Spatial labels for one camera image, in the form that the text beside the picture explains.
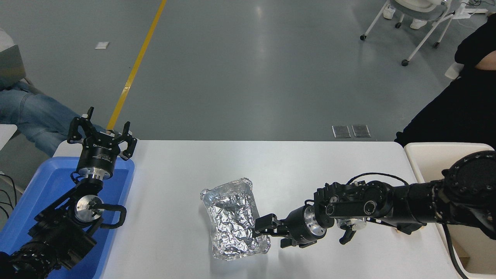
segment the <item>chair leg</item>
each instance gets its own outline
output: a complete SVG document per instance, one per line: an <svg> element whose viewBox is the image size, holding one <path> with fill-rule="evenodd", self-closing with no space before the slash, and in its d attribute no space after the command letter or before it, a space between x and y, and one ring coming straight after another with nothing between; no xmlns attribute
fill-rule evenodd
<svg viewBox="0 0 496 279"><path fill-rule="evenodd" d="M398 23L396 23L396 24L394 25L394 27L396 27L396 28L400 28L400 27L401 27L401 23L403 22L403 19L404 19L404 18L405 18L405 14L404 14L404 13L402 13L402 14L401 14L401 17L400 17L400 21L398 21Z"/></svg>
<svg viewBox="0 0 496 279"><path fill-rule="evenodd" d="M380 9L379 13L377 14L377 16L375 16L374 20L372 21L372 24L369 26L369 28L367 29L367 31L365 31L365 34L361 35L360 36L360 40L364 41L365 38L367 38L367 35L369 34L369 32L372 30L372 27L375 25L375 23L377 22L377 20L379 19L380 15L382 14L382 12L384 11L384 9L386 9L387 5L390 3L389 0L386 0L386 3L384 3L384 5L382 6L382 8Z"/></svg>
<svg viewBox="0 0 496 279"><path fill-rule="evenodd" d="M430 35L434 32L436 27L439 25L439 21L436 21L433 23L432 28L430 31L426 34L426 36L423 38L422 42L419 43L419 45L415 48L415 50L412 52L412 54L408 57L408 59L404 59L401 62L401 65L406 66L408 65L408 62L413 58L413 56L419 51L419 49L422 47L422 45L426 42L426 40L430 37Z"/></svg>
<svg viewBox="0 0 496 279"><path fill-rule="evenodd" d="M441 36L439 37L439 40L437 40L437 42L434 43L433 47L435 49L439 46L439 44L440 44L442 38L444 37L444 34L446 33L446 30L448 30L449 24L451 23L452 20L453 20L453 17L449 19L448 24L446 25L446 27L444 28L443 32L441 33Z"/></svg>

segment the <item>jeans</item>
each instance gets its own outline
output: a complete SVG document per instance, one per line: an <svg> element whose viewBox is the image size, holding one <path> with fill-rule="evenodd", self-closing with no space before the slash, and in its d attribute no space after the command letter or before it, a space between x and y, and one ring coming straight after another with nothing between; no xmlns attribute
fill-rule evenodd
<svg viewBox="0 0 496 279"><path fill-rule="evenodd" d="M59 144L67 140L70 123L79 114L53 98L33 94L29 88L18 82L10 90L0 91L0 123L17 125L29 141L52 157Z"/></svg>

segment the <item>white plastic bin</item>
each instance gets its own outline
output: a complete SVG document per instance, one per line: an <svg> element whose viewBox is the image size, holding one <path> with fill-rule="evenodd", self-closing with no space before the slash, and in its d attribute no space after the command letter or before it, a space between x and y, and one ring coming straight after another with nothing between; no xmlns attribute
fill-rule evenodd
<svg viewBox="0 0 496 279"><path fill-rule="evenodd" d="M405 146L408 160L419 183L443 178L443 169L450 168L466 155L484 150L494 149L487 144L461 142L416 142ZM441 225L438 224L437 228L444 240ZM467 269L474 273L465 271L465 274L472 279L496 279L496 241L488 238L478 228L450 225L449 229L453 240L470 256Z"/></svg>

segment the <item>person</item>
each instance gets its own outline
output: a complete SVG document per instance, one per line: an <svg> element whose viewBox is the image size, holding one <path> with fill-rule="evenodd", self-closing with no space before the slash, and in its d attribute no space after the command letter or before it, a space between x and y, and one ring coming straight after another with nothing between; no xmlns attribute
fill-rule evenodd
<svg viewBox="0 0 496 279"><path fill-rule="evenodd" d="M396 8L392 4L389 4L382 11L382 16L385 19L393 19L393 15L394 15L395 12L396 12ZM424 27L426 24L427 24L427 21L414 18L412 20L412 24L410 24L410 28L415 29L415 30L418 30L418 29Z"/></svg>
<svg viewBox="0 0 496 279"><path fill-rule="evenodd" d="M458 46L460 76L429 103L395 142L472 142L496 149L496 15Z"/></svg>
<svg viewBox="0 0 496 279"><path fill-rule="evenodd" d="M0 28L0 52L12 46L12 38ZM0 91L0 124L17 125L29 141L50 157L67 139L74 117L79 115L25 82L18 81Z"/></svg>

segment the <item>blue plastic bin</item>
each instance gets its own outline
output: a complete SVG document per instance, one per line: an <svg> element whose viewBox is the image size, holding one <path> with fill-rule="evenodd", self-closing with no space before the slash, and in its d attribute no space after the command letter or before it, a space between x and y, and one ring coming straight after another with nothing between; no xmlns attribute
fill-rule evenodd
<svg viewBox="0 0 496 279"><path fill-rule="evenodd" d="M74 187L70 173L76 170L78 157L55 157L45 161L36 171L19 204L0 232L0 251L12 254L31 240L29 229L36 223L34 217ZM106 204L125 205L132 183L134 163L118 159L112 178L104 181L103 190L98 194ZM105 223L116 223L119 214L106 210ZM107 262L110 248L117 229L98 229L93 235L97 244L72 270L61 268L50 273L48 279L96 279Z"/></svg>

